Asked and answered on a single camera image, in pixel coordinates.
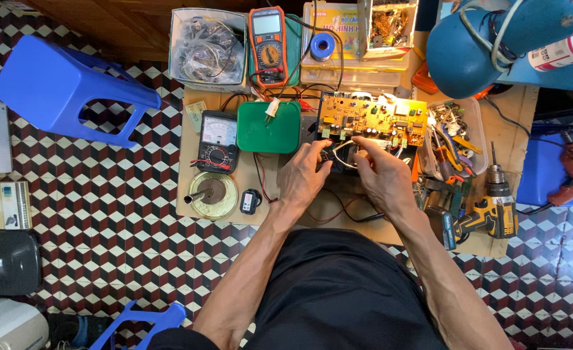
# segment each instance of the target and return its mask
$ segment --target hand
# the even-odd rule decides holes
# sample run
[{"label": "hand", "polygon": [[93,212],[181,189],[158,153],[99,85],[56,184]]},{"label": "hand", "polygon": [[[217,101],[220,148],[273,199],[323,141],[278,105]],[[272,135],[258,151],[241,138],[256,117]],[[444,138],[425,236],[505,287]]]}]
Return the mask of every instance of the hand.
[{"label": "hand", "polygon": [[329,175],[332,161],[323,163],[316,172],[317,163],[321,163],[321,151],[332,145],[332,141],[304,143],[293,158],[278,173],[280,201],[294,209],[299,215],[313,202]]},{"label": "hand", "polygon": [[389,219],[416,209],[412,191],[412,172],[406,163],[381,149],[375,142],[361,136],[352,138],[368,152],[364,157],[354,155],[362,185],[368,197],[379,206]]}]

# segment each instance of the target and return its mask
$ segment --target forearm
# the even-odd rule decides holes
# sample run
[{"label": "forearm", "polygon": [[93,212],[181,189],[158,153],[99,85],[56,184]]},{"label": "forearm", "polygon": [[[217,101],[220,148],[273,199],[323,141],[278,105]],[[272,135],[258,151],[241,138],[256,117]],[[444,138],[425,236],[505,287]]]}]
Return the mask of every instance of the forearm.
[{"label": "forearm", "polygon": [[288,205],[272,204],[267,218],[203,306],[194,330],[220,349],[236,349],[263,297],[288,230],[298,219]]},{"label": "forearm", "polygon": [[451,349],[510,349],[505,332],[417,209],[394,218],[426,291],[427,305]]}]

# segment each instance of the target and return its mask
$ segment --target white plug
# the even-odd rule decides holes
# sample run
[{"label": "white plug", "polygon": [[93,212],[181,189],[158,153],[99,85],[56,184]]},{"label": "white plug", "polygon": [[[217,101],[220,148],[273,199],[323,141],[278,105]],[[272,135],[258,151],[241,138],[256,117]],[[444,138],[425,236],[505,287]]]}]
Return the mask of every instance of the white plug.
[{"label": "white plug", "polygon": [[280,104],[280,100],[276,99],[274,97],[274,100],[269,103],[269,107],[267,107],[267,110],[265,111],[265,113],[268,116],[275,118],[276,112],[278,111],[279,104]]}]

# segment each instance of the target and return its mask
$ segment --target checkered tile floor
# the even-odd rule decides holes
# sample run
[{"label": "checkered tile floor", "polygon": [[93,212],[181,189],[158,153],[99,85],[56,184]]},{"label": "checkered tile floor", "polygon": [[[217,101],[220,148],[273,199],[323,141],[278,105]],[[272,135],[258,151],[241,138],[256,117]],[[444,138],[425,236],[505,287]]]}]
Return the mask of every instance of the checkered tile floor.
[{"label": "checkered tile floor", "polygon": [[[0,71],[24,34],[98,52],[49,18],[0,7]],[[150,311],[178,302],[189,326],[256,228],[176,215],[183,86],[166,75],[165,62],[124,67],[163,99],[137,126],[133,149],[45,133],[9,113],[14,171],[0,179],[29,182],[42,244],[44,284],[30,301],[49,313],[114,317],[131,299]],[[112,131],[131,111],[98,100],[84,114],[90,127]],[[403,247],[389,250],[407,259]],[[573,346],[573,207],[521,216],[505,258],[451,256],[510,336],[530,347]],[[120,342],[145,334],[129,324]]]}]

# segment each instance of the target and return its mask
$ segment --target analog multimeter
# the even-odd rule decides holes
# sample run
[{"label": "analog multimeter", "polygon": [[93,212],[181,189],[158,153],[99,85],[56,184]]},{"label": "analog multimeter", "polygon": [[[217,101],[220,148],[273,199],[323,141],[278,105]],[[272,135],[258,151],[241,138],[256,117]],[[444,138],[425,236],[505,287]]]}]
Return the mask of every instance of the analog multimeter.
[{"label": "analog multimeter", "polygon": [[237,166],[237,117],[204,111],[196,164],[201,171],[232,174]]},{"label": "analog multimeter", "polygon": [[284,11],[279,6],[253,9],[248,21],[259,86],[282,87],[288,82]]}]

